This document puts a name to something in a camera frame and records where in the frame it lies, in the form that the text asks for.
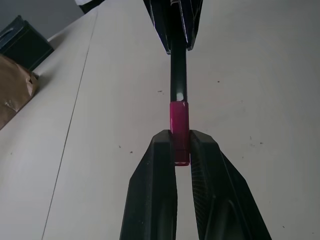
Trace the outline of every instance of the black rod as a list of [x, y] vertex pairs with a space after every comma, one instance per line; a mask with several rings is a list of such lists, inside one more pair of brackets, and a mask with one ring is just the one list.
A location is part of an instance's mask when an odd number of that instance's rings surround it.
[[170, 101], [187, 102], [187, 62], [186, 62], [186, 39], [181, 22], [179, 4], [171, 6], [171, 84]]

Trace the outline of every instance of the pink object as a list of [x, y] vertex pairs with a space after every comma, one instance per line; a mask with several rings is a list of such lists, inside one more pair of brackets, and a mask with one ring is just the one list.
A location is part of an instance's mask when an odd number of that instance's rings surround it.
[[170, 130], [175, 149], [175, 165], [190, 164], [189, 151], [189, 104], [186, 101], [170, 103]]

